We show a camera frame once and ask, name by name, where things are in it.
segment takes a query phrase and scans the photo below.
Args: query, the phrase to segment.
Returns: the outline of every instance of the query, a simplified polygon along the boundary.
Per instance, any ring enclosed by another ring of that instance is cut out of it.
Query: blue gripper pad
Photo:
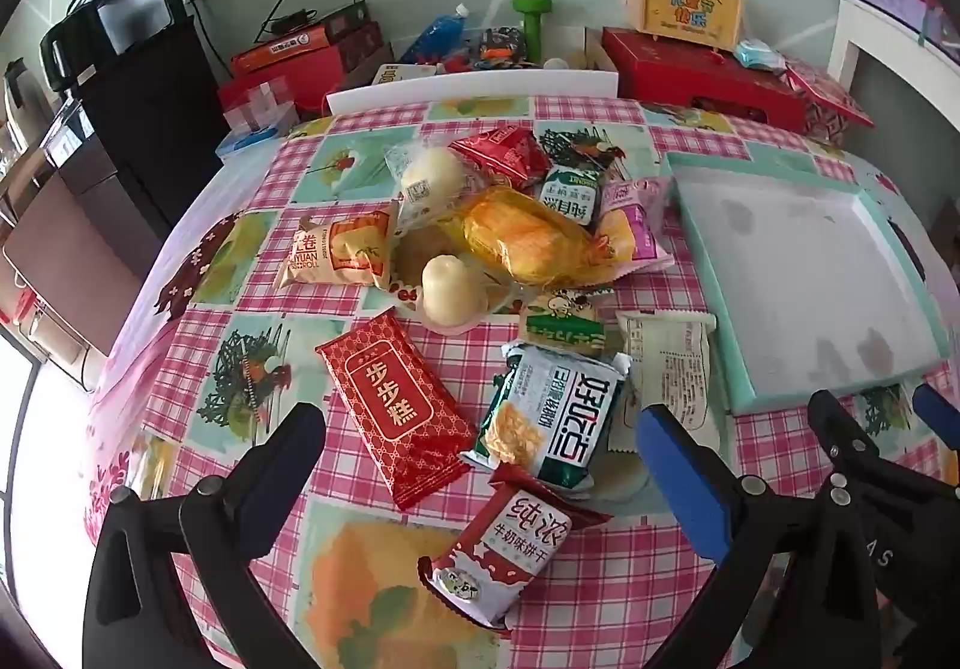
[[[954,452],[960,450],[960,412],[930,385],[913,391],[913,410]]]
[[[678,423],[671,425],[686,437],[686,442],[693,444]],[[717,498],[693,458],[674,439],[670,426],[653,409],[637,413],[635,440],[640,458],[650,469],[694,552],[715,563],[722,562],[733,541],[728,506]]]

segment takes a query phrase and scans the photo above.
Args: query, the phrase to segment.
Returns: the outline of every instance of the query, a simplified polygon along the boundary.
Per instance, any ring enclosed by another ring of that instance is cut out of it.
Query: red snack wrapper
[[[490,484],[496,493],[448,550],[422,557],[421,583],[475,626],[508,637],[503,616],[544,570],[570,530],[610,516],[563,501],[519,466],[501,463]]]
[[[453,482],[476,429],[407,340],[392,309],[318,346],[397,509]]]
[[[497,183],[522,190],[541,181],[550,167],[544,150],[526,127],[499,127],[455,140],[450,148],[486,170]]]

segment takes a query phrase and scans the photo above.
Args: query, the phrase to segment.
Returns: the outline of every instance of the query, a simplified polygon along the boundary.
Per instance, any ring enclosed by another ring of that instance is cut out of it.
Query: blue bottle
[[[429,28],[419,35],[419,38],[410,44],[410,48],[403,52],[400,62],[406,65],[432,65],[440,62],[450,52],[453,52],[464,37],[464,23],[470,12],[467,6],[457,6],[455,14],[438,16]]]

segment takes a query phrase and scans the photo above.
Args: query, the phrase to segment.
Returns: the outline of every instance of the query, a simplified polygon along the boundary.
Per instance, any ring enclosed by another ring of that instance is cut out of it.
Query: orange box
[[[296,57],[298,54],[326,49],[339,39],[352,33],[370,20],[366,1],[348,5],[323,17],[313,25],[294,30],[287,35],[269,41],[266,44],[240,52],[230,60],[230,67],[237,76],[253,73],[280,60]]]

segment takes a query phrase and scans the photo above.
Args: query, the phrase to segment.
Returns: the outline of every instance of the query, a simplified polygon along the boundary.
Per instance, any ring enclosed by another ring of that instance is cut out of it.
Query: red gift box
[[[299,54],[260,68],[246,76],[227,81],[217,92],[224,111],[247,99],[247,90],[284,78],[287,87],[302,112],[322,114],[325,99],[344,80],[348,73],[383,46],[383,35],[376,22],[367,23],[325,49]]]
[[[867,127],[874,121],[867,116],[840,83],[826,71],[794,57],[786,58],[786,71],[781,75],[784,84],[800,97],[806,110],[803,135],[832,143],[843,143],[843,135],[851,121]]]
[[[744,68],[731,54],[621,28],[604,28],[603,48],[620,74],[621,97],[719,111],[803,133],[803,97],[774,73]]]

